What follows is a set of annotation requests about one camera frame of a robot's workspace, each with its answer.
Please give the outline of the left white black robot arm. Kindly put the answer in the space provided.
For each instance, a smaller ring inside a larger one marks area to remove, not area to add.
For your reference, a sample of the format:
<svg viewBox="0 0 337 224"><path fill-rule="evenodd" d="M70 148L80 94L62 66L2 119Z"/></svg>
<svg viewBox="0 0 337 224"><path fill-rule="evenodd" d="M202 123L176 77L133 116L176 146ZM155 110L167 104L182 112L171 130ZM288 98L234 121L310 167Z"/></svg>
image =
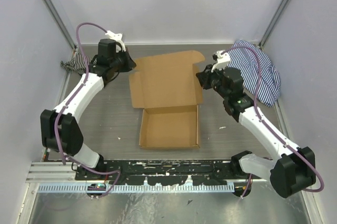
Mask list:
<svg viewBox="0 0 337 224"><path fill-rule="evenodd" d="M87 170L94 180L111 172L104 158L84 143L78 122L92 99L120 73L136 67L125 44L117 38L101 39L93 61L85 63L85 73L69 95L54 109L40 115L42 145Z"/></svg>

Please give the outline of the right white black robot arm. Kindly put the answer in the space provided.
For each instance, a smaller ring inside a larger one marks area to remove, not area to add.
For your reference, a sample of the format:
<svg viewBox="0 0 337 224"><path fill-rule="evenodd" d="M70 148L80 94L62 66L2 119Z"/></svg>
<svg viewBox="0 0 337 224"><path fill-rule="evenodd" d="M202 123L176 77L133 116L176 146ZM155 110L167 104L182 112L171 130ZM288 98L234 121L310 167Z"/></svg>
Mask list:
<svg viewBox="0 0 337 224"><path fill-rule="evenodd" d="M231 169L235 178L243 179L248 174L260 177L270 182L283 198L316 183L314 152L290 141L254 106L253 99L244 91L240 70L215 69L207 65L196 77L203 89L212 89L222 97L228 115L249 130L271 156L270 159L261 158L250 151L232 156Z"/></svg>

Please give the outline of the brown cardboard box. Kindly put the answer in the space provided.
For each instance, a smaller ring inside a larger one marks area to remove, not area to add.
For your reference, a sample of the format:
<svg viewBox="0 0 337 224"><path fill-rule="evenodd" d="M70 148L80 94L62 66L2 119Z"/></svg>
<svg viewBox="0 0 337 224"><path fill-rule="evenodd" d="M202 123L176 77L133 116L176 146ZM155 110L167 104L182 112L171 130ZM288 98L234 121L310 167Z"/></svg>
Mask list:
<svg viewBox="0 0 337 224"><path fill-rule="evenodd" d="M196 77L205 57L195 50L141 57L129 76L132 106L142 109L139 146L199 147L202 88Z"/></svg>

